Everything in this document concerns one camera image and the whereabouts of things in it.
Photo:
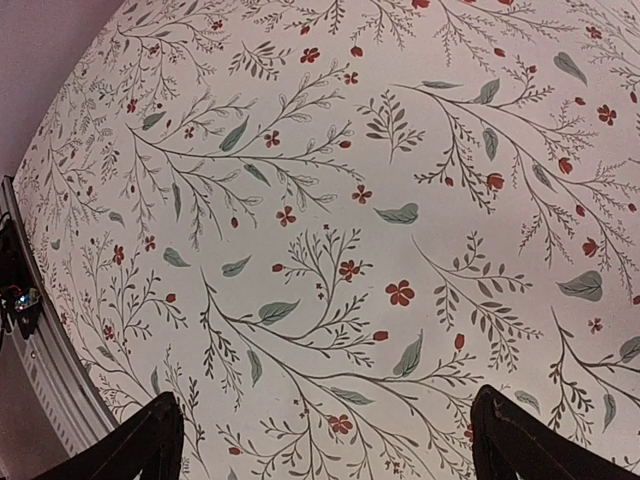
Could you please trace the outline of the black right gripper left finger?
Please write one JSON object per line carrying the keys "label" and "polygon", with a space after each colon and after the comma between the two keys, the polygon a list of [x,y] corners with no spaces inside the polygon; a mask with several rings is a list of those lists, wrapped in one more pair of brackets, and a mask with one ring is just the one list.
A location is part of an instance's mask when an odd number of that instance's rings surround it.
{"label": "black right gripper left finger", "polygon": [[183,414],[174,394],[163,392],[98,443],[38,478],[177,480],[183,447]]}

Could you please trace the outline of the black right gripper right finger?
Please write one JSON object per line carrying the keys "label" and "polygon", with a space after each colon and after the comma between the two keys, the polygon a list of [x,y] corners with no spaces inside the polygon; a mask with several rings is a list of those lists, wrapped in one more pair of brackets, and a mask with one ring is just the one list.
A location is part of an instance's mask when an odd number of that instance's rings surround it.
{"label": "black right gripper right finger", "polygon": [[471,406],[475,476],[494,479],[636,479],[629,470],[562,437],[493,386]]}

